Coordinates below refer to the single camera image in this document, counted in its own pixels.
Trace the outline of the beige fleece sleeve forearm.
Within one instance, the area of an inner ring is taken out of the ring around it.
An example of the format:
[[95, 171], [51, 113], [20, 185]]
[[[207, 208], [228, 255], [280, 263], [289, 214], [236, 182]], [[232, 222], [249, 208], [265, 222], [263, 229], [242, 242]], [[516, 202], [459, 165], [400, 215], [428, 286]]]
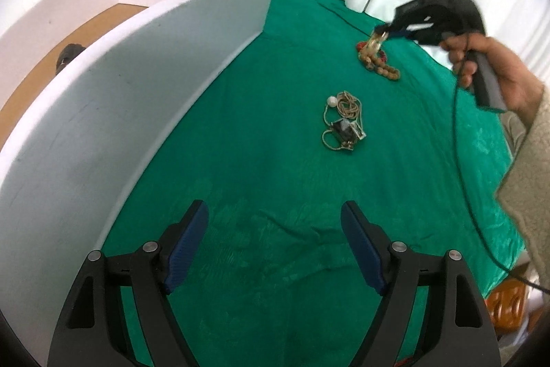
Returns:
[[542, 286], [549, 287], [549, 88], [496, 198], [524, 238]]

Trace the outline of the person right hand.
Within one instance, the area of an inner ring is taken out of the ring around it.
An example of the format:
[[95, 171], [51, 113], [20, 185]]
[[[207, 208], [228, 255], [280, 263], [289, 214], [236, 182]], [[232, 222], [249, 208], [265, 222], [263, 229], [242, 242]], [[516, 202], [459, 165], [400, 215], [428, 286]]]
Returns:
[[448, 37], [440, 43], [440, 47], [448, 53], [448, 59], [460, 74], [460, 85], [464, 88], [470, 87], [477, 72], [474, 62], [463, 62], [466, 52], [474, 50], [484, 54], [496, 73], [507, 108], [516, 113], [526, 127], [533, 123], [545, 85], [511, 49], [481, 33]]

